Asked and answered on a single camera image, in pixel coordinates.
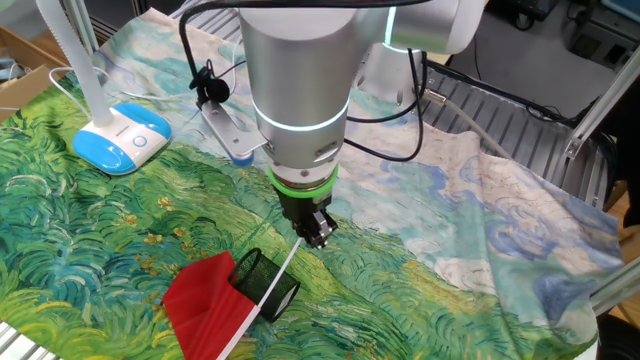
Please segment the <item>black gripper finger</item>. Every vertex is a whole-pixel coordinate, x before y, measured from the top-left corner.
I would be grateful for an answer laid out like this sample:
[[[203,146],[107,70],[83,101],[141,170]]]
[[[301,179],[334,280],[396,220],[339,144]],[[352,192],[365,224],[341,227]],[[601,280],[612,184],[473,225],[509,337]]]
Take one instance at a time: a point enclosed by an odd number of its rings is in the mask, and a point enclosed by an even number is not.
[[[313,248],[324,248],[327,245],[328,238],[338,228],[335,220],[324,210],[313,213]]]
[[[294,230],[300,238],[305,240],[307,246],[315,245],[315,226],[309,219],[295,221]]]

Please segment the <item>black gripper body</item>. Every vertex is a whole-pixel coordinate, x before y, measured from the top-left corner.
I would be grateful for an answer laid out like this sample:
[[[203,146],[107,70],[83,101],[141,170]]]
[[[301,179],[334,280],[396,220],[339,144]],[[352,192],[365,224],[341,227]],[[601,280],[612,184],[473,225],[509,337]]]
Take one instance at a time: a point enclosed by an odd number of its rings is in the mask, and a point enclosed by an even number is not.
[[[330,191],[311,198],[296,198],[283,192],[277,191],[283,215],[293,224],[295,221],[309,219],[313,224],[313,213],[326,208],[331,204],[332,194]]]

